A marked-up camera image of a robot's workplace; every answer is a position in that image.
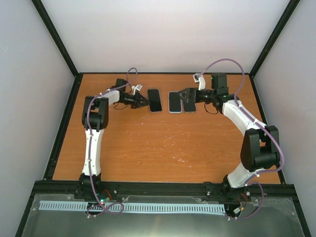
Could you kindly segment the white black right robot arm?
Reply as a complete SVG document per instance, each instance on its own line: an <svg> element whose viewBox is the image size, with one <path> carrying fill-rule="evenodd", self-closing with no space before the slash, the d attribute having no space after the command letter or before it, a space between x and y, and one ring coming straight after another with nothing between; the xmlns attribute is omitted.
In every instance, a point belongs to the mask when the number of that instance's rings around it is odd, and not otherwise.
<svg viewBox="0 0 316 237"><path fill-rule="evenodd" d="M230 94L224 73L211 75L211 88L207 89L202 74L194 74L198 87L188 87L176 94L183 103L212 104L217 112L229 118L243 135L240 164L222 182L222 196L230 200L249 185L249 181L273 166L280 167L283 156L279 146L279 133L275 126L267 126L252 115L237 98Z"/></svg>

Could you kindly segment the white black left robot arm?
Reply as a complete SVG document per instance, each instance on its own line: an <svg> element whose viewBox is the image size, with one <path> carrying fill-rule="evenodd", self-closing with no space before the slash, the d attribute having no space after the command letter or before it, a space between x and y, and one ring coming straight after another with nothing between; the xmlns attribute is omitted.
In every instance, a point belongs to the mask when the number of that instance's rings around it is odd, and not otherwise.
<svg viewBox="0 0 316 237"><path fill-rule="evenodd" d="M102 195L101 145L109 123L109 106L115 103L129 105L131 109L148 106L149 100L141 95L142 85L131 85L124 79L96 96L86 96L82 112L82 125L85 129L85 158L79 186L91 198Z"/></svg>

